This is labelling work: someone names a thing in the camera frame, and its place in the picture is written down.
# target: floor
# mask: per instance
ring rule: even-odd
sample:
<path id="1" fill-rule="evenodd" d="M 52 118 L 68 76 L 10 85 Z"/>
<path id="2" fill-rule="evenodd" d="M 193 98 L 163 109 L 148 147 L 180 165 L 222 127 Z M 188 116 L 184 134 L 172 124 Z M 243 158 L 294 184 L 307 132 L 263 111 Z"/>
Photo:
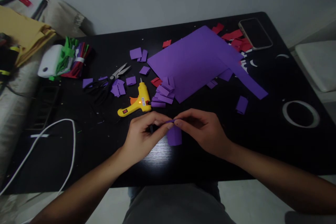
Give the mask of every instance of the floor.
<path id="1" fill-rule="evenodd" d="M 336 175 L 322 178 L 336 184 Z M 285 213 L 291 210 L 257 180 L 219 182 L 218 187 L 227 213 L 237 224 L 284 224 Z M 54 196 L 55 193 L 44 193 L 18 207 L 14 223 L 21 224 L 32 218 Z M 109 189 L 87 224 L 121 224 L 129 203 L 127 188 Z"/>

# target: phone screen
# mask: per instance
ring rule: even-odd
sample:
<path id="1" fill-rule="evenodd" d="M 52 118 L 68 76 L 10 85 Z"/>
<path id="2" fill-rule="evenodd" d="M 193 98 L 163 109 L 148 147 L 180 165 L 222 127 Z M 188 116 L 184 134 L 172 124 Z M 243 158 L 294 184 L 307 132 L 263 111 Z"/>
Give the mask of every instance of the phone screen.
<path id="1" fill-rule="evenodd" d="M 269 47 L 272 45 L 271 40 L 257 19 L 242 20 L 240 24 L 255 48 Z"/>

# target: smartphone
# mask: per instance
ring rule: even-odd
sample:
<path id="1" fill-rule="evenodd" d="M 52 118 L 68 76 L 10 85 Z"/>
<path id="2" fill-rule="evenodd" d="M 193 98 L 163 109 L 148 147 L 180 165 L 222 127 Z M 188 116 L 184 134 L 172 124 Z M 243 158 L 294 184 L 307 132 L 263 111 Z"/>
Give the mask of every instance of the smartphone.
<path id="1" fill-rule="evenodd" d="M 253 46 L 253 50 L 265 49 L 273 45 L 258 19 L 244 19 L 238 23 L 238 26 Z"/>

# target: scissor blade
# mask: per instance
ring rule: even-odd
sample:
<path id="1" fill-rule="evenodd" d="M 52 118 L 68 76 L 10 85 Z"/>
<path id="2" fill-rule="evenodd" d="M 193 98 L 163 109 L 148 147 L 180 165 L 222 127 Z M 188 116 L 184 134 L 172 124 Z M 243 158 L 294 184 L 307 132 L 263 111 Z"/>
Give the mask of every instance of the scissor blade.
<path id="1" fill-rule="evenodd" d="M 119 77 L 120 75 L 124 74 L 131 66 L 128 66 L 126 67 L 124 70 L 120 71 L 118 74 L 117 74 L 117 77 Z"/>
<path id="2" fill-rule="evenodd" d="M 117 76 L 117 74 L 127 65 L 127 63 L 125 63 L 124 65 L 122 65 L 117 71 L 114 72 L 114 74 L 112 74 L 113 76 Z"/>

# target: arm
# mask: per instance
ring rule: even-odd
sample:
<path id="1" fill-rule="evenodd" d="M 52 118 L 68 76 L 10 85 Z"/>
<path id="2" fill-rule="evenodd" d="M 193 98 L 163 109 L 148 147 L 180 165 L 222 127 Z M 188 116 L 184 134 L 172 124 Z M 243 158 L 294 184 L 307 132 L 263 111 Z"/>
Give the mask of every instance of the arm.
<path id="1" fill-rule="evenodd" d="M 247 171 L 295 211 L 336 214 L 335 185 L 231 142 L 214 113 L 190 109 L 177 118 L 183 120 L 176 120 L 175 125 L 191 135 L 205 151 Z"/>
<path id="2" fill-rule="evenodd" d="M 165 136 L 173 126 L 172 123 L 164 124 L 169 120 L 171 118 L 156 112 L 134 118 L 129 126 L 125 144 L 53 200 L 31 223 L 85 223 L 114 181 L 146 157 Z M 146 130 L 152 124 L 161 127 L 150 134 Z"/>

